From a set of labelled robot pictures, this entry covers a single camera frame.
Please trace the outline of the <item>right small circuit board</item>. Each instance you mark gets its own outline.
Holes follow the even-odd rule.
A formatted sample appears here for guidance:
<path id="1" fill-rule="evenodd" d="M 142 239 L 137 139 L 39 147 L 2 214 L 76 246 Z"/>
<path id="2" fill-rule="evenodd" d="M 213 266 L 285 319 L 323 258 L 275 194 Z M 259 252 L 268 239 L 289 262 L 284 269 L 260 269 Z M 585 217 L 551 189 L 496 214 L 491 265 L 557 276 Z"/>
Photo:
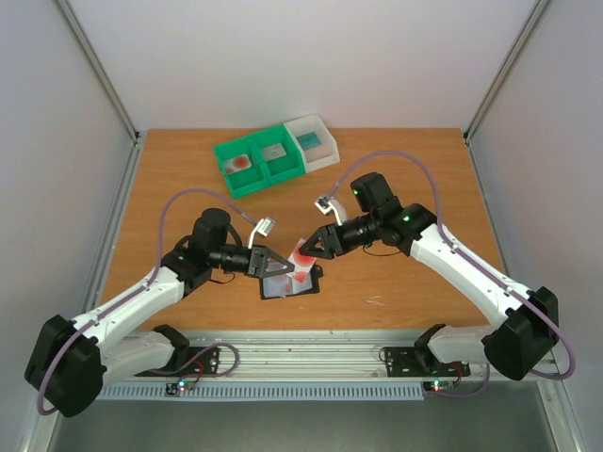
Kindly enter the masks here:
<path id="1" fill-rule="evenodd" d="M 423 382 L 423 390 L 427 393 L 444 394 L 454 391 L 460 382 L 455 380 L 434 379 Z"/>

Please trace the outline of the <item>green bin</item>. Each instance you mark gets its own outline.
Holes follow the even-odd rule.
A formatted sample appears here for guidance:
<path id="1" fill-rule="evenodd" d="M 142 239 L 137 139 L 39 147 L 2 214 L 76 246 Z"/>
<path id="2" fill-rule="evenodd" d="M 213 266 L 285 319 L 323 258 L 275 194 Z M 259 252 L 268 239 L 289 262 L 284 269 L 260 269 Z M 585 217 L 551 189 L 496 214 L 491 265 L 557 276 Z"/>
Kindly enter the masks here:
<path id="1" fill-rule="evenodd" d="M 283 124 L 251 133 L 247 139 L 271 186 L 305 174 L 301 152 Z"/>
<path id="2" fill-rule="evenodd" d="M 234 199 L 269 187 L 268 170 L 259 148 L 249 137 L 218 144 L 213 149 L 220 173 Z"/>

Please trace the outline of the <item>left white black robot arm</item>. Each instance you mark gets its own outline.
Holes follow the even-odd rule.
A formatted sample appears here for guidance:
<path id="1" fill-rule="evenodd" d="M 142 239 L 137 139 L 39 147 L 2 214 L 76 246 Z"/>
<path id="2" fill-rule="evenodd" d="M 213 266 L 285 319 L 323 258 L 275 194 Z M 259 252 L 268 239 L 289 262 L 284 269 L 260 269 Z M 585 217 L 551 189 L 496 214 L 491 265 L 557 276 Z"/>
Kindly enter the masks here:
<path id="1" fill-rule="evenodd" d="M 270 248 L 242 241 L 226 211 L 204 210 L 191 234 L 160 254 L 140 282 L 82 315 L 55 315 L 42 325 L 24 372 L 38 392 L 39 414 L 73 417 L 114 382 L 140 373 L 184 372 L 195 359 L 188 339 L 175 328 L 160 325 L 138 339 L 128 335 L 210 282 L 213 271 L 263 280 L 293 268 Z"/>

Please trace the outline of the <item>aluminium frame rail front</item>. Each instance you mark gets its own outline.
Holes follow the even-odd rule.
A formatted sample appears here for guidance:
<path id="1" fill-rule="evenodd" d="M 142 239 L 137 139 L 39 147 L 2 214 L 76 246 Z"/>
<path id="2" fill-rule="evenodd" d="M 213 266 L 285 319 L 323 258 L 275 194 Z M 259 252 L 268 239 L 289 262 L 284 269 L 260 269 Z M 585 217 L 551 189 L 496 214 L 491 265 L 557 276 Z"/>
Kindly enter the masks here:
<path id="1" fill-rule="evenodd" d="M 216 379 L 223 382 L 310 382 L 389 378 L 378 357 L 382 347 L 413 347 L 417 331 L 192 331 L 189 348 L 220 349 L 215 376 L 130 377 L 133 379 Z M 481 371 L 484 363 L 466 363 Z"/>

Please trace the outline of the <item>grey card in bin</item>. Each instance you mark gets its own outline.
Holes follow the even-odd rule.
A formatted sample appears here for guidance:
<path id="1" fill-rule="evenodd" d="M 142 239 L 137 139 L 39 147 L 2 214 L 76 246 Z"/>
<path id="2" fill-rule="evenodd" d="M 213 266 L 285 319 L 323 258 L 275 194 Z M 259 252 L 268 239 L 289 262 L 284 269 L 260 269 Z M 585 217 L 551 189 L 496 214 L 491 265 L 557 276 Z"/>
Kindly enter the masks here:
<path id="1" fill-rule="evenodd" d="M 271 161 L 286 156 L 285 147 L 281 143 L 269 145 L 261 150 L 265 161 Z"/>

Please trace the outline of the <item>white bin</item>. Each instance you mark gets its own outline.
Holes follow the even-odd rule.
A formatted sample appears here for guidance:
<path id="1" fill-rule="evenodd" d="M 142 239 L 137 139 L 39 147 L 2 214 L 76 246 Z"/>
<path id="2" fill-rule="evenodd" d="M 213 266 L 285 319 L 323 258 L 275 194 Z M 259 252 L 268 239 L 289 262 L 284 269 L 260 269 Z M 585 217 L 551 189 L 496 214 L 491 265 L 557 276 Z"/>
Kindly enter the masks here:
<path id="1" fill-rule="evenodd" d="M 321 170 L 340 162 L 334 136 L 318 114 L 311 114 L 284 123 L 301 153 L 305 172 Z"/>

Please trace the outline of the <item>green bin left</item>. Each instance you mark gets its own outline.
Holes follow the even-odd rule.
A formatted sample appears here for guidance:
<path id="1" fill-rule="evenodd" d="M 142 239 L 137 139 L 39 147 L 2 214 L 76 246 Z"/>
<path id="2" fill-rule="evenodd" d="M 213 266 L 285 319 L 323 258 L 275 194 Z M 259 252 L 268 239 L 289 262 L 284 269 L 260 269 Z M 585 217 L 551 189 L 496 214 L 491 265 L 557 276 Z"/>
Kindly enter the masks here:
<path id="1" fill-rule="evenodd" d="M 268 170 L 259 148 L 249 137 L 218 144 L 213 149 L 220 173 L 234 199 L 269 187 Z"/>

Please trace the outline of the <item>red dot card in bin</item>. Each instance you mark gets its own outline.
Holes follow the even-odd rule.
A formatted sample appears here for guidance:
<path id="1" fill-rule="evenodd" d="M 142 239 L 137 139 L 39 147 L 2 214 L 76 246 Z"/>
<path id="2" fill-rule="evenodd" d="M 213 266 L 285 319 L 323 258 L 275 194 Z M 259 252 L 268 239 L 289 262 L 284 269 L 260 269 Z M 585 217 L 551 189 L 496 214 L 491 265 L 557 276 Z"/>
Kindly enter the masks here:
<path id="1" fill-rule="evenodd" d="M 246 154 L 240 154 L 223 162 L 227 174 L 248 170 L 253 166 L 252 160 Z"/>

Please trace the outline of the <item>black leather card holder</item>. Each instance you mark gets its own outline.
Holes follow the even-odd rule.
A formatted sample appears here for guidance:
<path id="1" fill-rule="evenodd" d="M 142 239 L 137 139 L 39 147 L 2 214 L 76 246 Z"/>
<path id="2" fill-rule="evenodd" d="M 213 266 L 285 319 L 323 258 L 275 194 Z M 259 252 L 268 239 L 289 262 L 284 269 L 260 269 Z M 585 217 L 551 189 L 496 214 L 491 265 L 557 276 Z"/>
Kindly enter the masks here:
<path id="1" fill-rule="evenodd" d="M 320 292 L 319 280 L 323 269 L 313 265 L 303 282 L 287 275 L 262 279 L 259 283 L 261 299 L 284 299 L 297 296 L 314 295 Z"/>

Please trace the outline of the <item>left small circuit board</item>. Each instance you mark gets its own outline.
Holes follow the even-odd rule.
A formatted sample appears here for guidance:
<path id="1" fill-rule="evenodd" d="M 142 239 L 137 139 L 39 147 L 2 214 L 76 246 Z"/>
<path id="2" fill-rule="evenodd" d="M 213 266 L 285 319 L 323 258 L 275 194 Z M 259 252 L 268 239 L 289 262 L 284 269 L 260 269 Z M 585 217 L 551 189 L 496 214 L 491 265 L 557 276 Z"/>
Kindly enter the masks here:
<path id="1" fill-rule="evenodd" d="M 195 389 L 196 382 L 180 379 L 165 385 L 165 396 L 181 396 Z"/>

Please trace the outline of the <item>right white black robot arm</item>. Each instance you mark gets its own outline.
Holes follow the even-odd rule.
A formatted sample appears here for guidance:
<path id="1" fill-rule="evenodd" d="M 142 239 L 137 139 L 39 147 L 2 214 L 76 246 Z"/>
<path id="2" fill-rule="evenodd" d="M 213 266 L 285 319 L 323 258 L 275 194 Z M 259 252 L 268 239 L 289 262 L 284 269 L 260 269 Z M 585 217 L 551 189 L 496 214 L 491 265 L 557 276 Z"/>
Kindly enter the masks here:
<path id="1" fill-rule="evenodd" d="M 347 218 L 334 197 L 317 198 L 316 208 L 335 221 L 301 245 L 302 255 L 334 259 L 380 241 L 436 272 L 488 321 L 481 327 L 436 324 L 426 330 L 414 344 L 414 358 L 424 374 L 457 362 L 484 363 L 508 379 L 521 380 L 557 345 L 558 300 L 550 290 L 531 290 L 487 264 L 449 235 L 428 208 L 402 205 L 380 173 L 365 174 L 350 188 L 361 215 Z"/>

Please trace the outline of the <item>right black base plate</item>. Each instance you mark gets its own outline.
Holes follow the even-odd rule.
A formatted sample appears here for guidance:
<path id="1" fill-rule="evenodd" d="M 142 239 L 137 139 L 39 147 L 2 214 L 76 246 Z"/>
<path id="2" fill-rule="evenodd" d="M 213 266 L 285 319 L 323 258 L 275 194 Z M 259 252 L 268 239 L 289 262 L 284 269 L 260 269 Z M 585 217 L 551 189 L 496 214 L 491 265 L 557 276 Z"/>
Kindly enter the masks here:
<path id="1" fill-rule="evenodd" d="M 429 351 L 416 347 L 382 347 L 378 357 L 389 378 L 456 378 L 471 374 L 468 364 L 441 363 Z"/>

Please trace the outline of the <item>red dot credit card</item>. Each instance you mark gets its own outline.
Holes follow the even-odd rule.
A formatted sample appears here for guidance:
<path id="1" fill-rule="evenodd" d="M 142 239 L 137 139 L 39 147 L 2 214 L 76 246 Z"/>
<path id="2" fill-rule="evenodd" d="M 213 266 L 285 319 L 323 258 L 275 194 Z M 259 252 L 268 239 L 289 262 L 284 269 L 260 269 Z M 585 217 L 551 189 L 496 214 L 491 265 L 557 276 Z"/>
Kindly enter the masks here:
<path id="1" fill-rule="evenodd" d="M 315 257 L 301 254 L 301 247 L 304 243 L 305 240 L 300 238 L 293 251 L 288 256 L 288 261 L 294 265 L 291 278 L 298 283 L 303 283 L 305 281 L 316 262 Z"/>

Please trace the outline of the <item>green bin middle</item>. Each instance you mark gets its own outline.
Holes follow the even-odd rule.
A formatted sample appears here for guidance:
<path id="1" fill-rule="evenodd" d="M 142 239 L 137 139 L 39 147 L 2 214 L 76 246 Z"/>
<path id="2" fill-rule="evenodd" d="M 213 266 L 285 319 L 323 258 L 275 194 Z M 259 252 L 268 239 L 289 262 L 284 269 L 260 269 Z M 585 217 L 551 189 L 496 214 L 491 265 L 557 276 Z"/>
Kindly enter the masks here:
<path id="1" fill-rule="evenodd" d="M 283 124 L 251 133 L 247 139 L 271 186 L 305 174 L 301 152 Z"/>

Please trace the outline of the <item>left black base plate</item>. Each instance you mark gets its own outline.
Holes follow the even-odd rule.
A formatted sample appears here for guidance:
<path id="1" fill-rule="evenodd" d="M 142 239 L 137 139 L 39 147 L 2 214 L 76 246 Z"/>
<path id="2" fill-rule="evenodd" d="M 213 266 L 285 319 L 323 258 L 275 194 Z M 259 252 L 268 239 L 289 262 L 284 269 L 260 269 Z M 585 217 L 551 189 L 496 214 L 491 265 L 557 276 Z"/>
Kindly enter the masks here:
<path id="1" fill-rule="evenodd" d="M 189 362 L 189 364 L 178 371 L 165 366 L 161 368 L 159 372 L 140 372 L 137 374 L 137 377 L 183 377 L 198 375 L 199 373 L 202 373 L 203 376 L 217 375 L 220 366 L 220 349 L 218 347 L 212 347 L 203 354 L 201 354 L 201 351 L 201 347 L 191 347 L 188 350 L 188 355 L 185 359 L 185 362 Z"/>

